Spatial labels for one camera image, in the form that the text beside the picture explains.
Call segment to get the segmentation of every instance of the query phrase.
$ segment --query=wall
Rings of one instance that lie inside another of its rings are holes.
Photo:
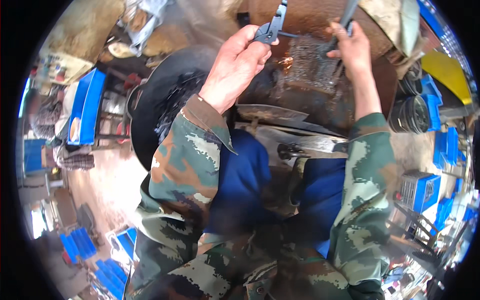
[[[36,201],[48,198],[47,188],[45,186],[45,174],[41,173],[35,176],[23,179],[24,187],[21,187],[21,181],[18,189],[21,204],[32,204]]]

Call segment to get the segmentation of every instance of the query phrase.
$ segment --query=person's left hand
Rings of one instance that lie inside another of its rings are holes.
[[[258,28],[256,25],[247,25],[222,45],[212,70],[198,93],[220,114],[235,103],[272,55],[268,44],[249,44]],[[278,39],[272,45],[278,45]]]

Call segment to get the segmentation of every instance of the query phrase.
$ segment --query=black bucket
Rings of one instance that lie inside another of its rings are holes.
[[[394,132],[425,133],[430,127],[430,115],[425,100],[420,96],[396,101],[388,122]]]

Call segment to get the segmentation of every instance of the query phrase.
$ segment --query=hand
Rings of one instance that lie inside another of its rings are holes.
[[[352,36],[348,36],[345,28],[336,22],[331,22],[327,32],[336,35],[338,39],[338,50],[328,52],[327,56],[343,60],[346,75],[352,82],[372,73],[370,42],[357,22],[352,22]]]
[[[220,114],[235,103],[272,55],[270,45],[261,42],[250,44],[258,28],[256,25],[247,25],[222,45],[198,93]],[[278,45],[278,39],[272,45]]]

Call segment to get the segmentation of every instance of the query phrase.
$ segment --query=wrist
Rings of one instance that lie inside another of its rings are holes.
[[[225,108],[221,101],[221,97],[215,95],[214,93],[210,93],[208,91],[204,91],[203,89],[198,93],[198,96],[208,103],[213,109],[215,109],[220,115],[223,114],[228,108]]]
[[[375,83],[371,69],[351,71],[350,74],[353,86]]]

